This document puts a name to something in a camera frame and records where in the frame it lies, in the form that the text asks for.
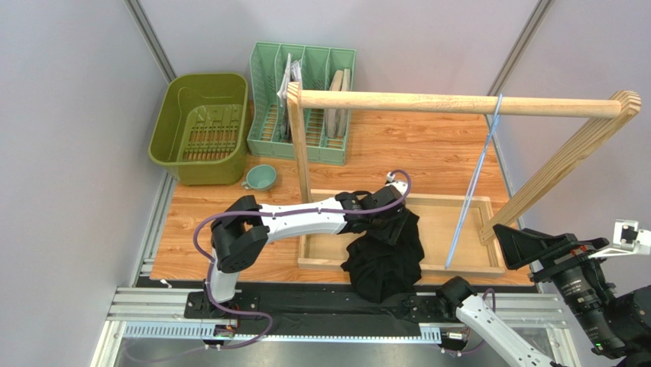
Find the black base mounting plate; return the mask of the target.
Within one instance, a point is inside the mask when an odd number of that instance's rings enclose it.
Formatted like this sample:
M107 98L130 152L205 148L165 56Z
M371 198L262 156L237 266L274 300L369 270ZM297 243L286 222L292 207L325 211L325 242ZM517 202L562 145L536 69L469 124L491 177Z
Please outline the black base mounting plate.
M188 294L186 319L234 320L240 333L271 336L418 336L422 323L457 323L455 312L476 290L461 278L440 287L417 286L380 304L360 297L349 284L241 282L218 309L205 291Z

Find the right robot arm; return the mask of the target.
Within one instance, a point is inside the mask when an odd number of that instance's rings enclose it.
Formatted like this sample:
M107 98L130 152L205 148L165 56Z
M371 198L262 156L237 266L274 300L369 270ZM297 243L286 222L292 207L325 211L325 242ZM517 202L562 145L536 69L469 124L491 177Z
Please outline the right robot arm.
M535 261L541 269L530 274L535 283L551 282L592 343L598 356L621 366L650 364L650 287L622 296L613 293L601 263L625 255L649 255L650 231L638 221L619 219L611 241L581 241L573 234L549 235L533 229L493 228L507 268L516 270ZM469 326L511 366L554 366L486 305L482 296L461 277L436 292L437 313Z

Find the black tank top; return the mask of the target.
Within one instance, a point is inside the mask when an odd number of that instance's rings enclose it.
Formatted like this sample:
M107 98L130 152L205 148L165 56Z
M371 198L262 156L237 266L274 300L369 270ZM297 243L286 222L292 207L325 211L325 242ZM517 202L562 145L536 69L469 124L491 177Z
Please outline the black tank top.
M399 293L414 291L422 278L420 262L424 249L419 238L419 216L403 209L397 225L400 232L392 245L368 233L354 240L341 264L348 272L351 286L365 300L380 304Z

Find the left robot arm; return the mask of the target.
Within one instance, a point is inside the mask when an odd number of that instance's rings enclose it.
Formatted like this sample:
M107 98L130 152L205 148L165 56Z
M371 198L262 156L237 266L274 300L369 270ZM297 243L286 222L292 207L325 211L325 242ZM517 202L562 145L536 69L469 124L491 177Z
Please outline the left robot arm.
M240 273L254 264L265 245L277 240L387 232L409 192L410 185L398 180L363 198L341 192L319 202L290 206L259 204L252 195L241 197L208 221L212 253L206 295L214 303L231 300Z

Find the green slotted file organizer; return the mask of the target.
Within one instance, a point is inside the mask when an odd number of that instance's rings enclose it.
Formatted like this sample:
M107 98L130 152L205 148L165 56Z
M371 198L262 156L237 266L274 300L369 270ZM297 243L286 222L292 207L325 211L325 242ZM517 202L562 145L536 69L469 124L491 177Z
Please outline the green slotted file organizer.
M333 93L335 86L350 91L355 81L354 49L258 41L249 66L254 119L248 148L254 156L293 160L296 149L289 136L287 104L279 96L287 67L300 68L297 98L303 113L308 161L342 166L347 158L351 110L308 102L310 93Z

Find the olive green plastic basket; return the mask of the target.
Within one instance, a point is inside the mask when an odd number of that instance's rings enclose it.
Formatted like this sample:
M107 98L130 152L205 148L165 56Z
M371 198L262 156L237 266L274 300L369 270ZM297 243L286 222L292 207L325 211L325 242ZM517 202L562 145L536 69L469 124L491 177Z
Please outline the olive green plastic basket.
M250 115L242 75L179 76L164 96L149 157L186 186L235 184L245 170Z

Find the teal ceramic cup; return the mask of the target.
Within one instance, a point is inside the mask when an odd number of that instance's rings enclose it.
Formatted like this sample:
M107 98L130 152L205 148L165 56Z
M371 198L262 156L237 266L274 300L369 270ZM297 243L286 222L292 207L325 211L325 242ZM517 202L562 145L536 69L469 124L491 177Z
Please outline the teal ceramic cup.
M260 164L247 172L241 186L245 190L269 191L277 180L277 171L269 164Z

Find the light blue wire hanger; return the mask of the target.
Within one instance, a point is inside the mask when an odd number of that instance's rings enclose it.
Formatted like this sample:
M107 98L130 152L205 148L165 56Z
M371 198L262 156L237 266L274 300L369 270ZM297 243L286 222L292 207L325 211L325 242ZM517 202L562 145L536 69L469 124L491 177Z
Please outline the light blue wire hanger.
M462 203L461 211L460 211L459 217L458 217L458 222L457 222L457 225L455 227L455 231L454 231L454 234L453 234L453 237L452 237L449 252L448 252L448 255L447 255L446 260L445 260L445 269L449 269L450 266L452 265L452 261L453 261L454 255L455 255L455 251L457 249L458 242L459 242L460 237L461 237L462 227L463 227L463 225L465 223L465 220L467 218L468 211L469 211L469 208L470 208L470 204L472 202L472 197L474 196L474 192L475 192L476 187L478 185L479 177L480 177L480 174L481 174L482 167L484 165L485 158L487 156L488 148L489 148L489 146L491 144L491 141L493 140L493 135L494 135L494 133L495 133L495 131L497 129L497 126L499 124L499 121L500 121L500 109L501 109L501 106L502 106L503 99L504 99L503 94L500 94L497 97L497 103L496 103L496 106L494 108L494 111L493 111L492 116L491 116L490 121L489 121L490 126L488 127L487 135L486 135L486 138L485 138L485 141L484 141L484 146L483 146L482 151L481 151L481 153L480 153L480 155L478 157L478 161L477 161L477 163L476 163L476 165L474 167L473 174L471 175L471 179L469 181L468 188L467 188L466 193L465 193L465 197L464 197L464 200L463 200L463 203Z

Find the aluminium rail frame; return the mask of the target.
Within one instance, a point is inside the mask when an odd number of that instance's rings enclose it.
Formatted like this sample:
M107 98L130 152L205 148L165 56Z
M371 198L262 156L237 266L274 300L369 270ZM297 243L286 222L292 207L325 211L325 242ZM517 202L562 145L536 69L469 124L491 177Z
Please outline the aluminium rail frame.
M109 339L188 339L183 352L136 356L134 363L188 366L195 356L233 358L246 352L267 362L262 348L283 342L437 343L443 328L469 329L511 366L571 365L546 356L517 334L520 326L558 329L565 316L557 296L519 296L484 287L454 271L439 288L419 286L405 259L419 261L425 244L440 235L438 224L414 209L409 176L394 173L373 193L346 190L313 202L262 203L253 195L196 225L194 249L201 257L201 284L194 288L120 287L108 312ZM243 282L242 272L261 268L266 250L285 239L323 235L330 245L359 234L355 258L376 252L373 284Z

